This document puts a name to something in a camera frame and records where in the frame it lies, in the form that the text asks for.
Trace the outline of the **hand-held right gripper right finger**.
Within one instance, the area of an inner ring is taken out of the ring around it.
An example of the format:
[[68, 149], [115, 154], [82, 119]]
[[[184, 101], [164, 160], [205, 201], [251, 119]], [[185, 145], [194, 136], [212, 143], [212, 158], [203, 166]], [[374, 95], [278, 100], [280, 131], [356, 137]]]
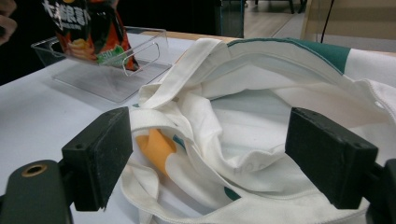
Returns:
[[356, 209], [361, 181], [373, 167], [378, 148], [318, 112], [294, 107], [285, 151], [332, 205]]

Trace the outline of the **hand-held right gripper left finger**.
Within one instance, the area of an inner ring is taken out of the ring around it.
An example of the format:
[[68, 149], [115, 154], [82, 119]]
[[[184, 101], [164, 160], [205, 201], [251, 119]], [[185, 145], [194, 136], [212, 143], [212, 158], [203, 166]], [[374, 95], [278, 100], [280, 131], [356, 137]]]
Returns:
[[133, 152], [129, 109], [109, 110], [63, 148], [63, 160], [74, 174], [74, 205], [78, 211], [105, 208]]

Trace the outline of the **clear plastic container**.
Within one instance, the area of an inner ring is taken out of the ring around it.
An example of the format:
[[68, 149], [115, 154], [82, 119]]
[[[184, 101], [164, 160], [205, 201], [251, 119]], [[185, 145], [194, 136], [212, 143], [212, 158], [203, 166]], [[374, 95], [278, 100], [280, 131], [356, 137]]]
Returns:
[[165, 30], [128, 27], [126, 31], [131, 49], [101, 63], [64, 54], [57, 37], [34, 43], [32, 48], [53, 79], [122, 103], [172, 66]]

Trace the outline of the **white tote bag coloured patches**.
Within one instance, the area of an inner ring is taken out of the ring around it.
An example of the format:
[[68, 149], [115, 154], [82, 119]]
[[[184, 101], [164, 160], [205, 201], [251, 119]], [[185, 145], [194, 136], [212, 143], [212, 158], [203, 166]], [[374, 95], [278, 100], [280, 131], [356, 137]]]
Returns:
[[197, 40], [130, 109], [143, 161], [121, 176], [139, 224], [366, 224], [286, 154], [313, 110], [396, 157], [396, 57], [294, 39]]

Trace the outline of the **red black snack packet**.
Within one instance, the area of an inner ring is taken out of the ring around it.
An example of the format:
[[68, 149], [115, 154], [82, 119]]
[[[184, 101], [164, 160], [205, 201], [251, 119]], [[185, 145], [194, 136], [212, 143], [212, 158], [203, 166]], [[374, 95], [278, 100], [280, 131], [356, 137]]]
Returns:
[[41, 0], [63, 52], [83, 61], [109, 62], [137, 71], [120, 15], [119, 0]]

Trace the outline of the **dark cabinet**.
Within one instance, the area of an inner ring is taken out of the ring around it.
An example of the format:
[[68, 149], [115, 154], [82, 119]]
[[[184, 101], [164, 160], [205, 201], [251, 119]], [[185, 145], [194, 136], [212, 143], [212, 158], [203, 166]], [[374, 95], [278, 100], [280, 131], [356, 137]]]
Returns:
[[243, 0], [120, 0], [124, 25], [172, 32], [244, 36]]

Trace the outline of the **beige wooden frame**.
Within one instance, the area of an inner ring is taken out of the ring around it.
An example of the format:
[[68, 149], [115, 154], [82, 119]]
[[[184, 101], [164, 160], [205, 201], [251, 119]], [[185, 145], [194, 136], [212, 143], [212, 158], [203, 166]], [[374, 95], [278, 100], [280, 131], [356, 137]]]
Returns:
[[396, 52], [396, 0], [307, 0], [300, 38]]

